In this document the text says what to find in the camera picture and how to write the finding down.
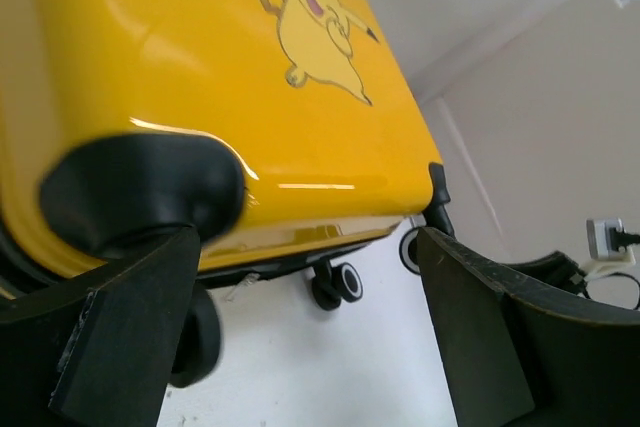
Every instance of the electrical cord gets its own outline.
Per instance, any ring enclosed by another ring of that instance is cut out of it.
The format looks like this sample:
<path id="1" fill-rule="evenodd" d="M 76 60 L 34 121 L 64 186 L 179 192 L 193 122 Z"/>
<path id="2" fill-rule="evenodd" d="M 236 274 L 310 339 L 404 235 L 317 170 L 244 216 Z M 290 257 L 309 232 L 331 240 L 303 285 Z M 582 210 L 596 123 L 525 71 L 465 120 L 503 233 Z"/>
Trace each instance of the electrical cord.
<path id="1" fill-rule="evenodd" d="M 610 232 L 611 247 L 616 252 L 625 251 L 632 245 L 640 244 L 640 234 L 632 234 L 624 230 L 612 229 Z"/>
<path id="2" fill-rule="evenodd" d="M 626 274 L 624 272 L 614 272 L 613 274 L 609 274 L 605 277 L 602 277 L 600 279 L 597 280 L 593 280 L 591 282 L 597 282 L 598 280 L 604 280 L 604 279 L 609 279 L 611 277 L 621 277 L 623 279 L 628 279 L 633 281 L 636 286 L 638 287 L 638 301 L 636 302 L 636 306 L 632 309 L 632 310 L 640 310 L 640 280 L 638 280 L 637 278 L 635 278 L 633 275 L 631 274 Z M 584 282 L 583 286 L 582 286 L 582 295 L 585 296 L 585 298 L 589 299 L 589 300 L 595 300 L 593 299 L 590 295 L 589 292 L 587 290 L 587 282 Z"/>

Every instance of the caster wheel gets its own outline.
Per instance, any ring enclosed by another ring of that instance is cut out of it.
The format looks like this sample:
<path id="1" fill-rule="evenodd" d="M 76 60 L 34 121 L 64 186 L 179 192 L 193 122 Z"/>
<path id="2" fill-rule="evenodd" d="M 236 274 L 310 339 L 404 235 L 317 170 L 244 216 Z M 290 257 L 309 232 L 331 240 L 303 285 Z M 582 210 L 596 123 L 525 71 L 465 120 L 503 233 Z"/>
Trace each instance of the caster wheel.
<path id="1" fill-rule="evenodd" d="M 222 329 L 216 306 L 200 284 L 193 288 L 169 382 L 177 388 L 195 384 L 209 375 L 222 351 Z"/>
<path id="2" fill-rule="evenodd" d="M 331 283 L 342 298 L 354 303 L 362 298 L 362 280 L 351 264 L 342 264 L 331 269 Z"/>
<path id="3" fill-rule="evenodd" d="M 336 310 L 342 304 L 342 299 L 329 292 L 318 277 L 311 279 L 311 294 L 318 307 L 326 312 Z"/>
<path id="4" fill-rule="evenodd" d="M 420 275 L 418 267 L 418 227 L 415 227 L 402 236 L 400 240 L 400 261 L 406 269 L 415 275 Z"/>

